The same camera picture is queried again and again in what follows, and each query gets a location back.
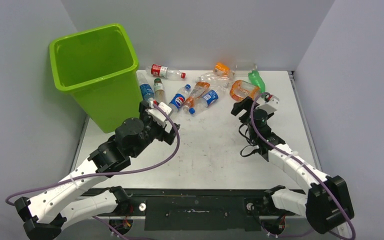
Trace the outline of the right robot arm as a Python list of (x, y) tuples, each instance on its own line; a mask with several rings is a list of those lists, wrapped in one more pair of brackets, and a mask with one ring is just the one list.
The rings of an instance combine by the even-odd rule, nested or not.
[(273, 95), (264, 98), (263, 105), (251, 97), (233, 104), (231, 114), (239, 117), (239, 134), (253, 150), (242, 157), (260, 155), (265, 161), (288, 175), (302, 190), (301, 193), (278, 185), (265, 190), (260, 202), (247, 206), (252, 214), (277, 215), (278, 220), (261, 227), (269, 235), (277, 235), (274, 227), (283, 228), (287, 214), (304, 217), (312, 230), (325, 234), (342, 224), (350, 224), (355, 212), (346, 181), (330, 176), (301, 158), (280, 136), (275, 134), (268, 120), (277, 110), (279, 100)]

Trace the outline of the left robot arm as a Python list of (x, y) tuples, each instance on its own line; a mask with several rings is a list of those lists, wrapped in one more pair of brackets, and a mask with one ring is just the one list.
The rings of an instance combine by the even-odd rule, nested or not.
[(94, 150), (58, 183), (37, 188), (35, 196), (18, 194), (14, 206), (31, 240), (53, 240), (67, 227), (102, 214), (118, 216), (134, 211), (130, 196), (121, 186), (81, 199), (81, 195), (109, 178), (126, 174), (131, 159), (137, 158), (154, 140), (167, 144), (180, 141), (179, 125), (171, 123), (171, 107), (142, 101), (139, 117), (127, 118), (114, 135)]

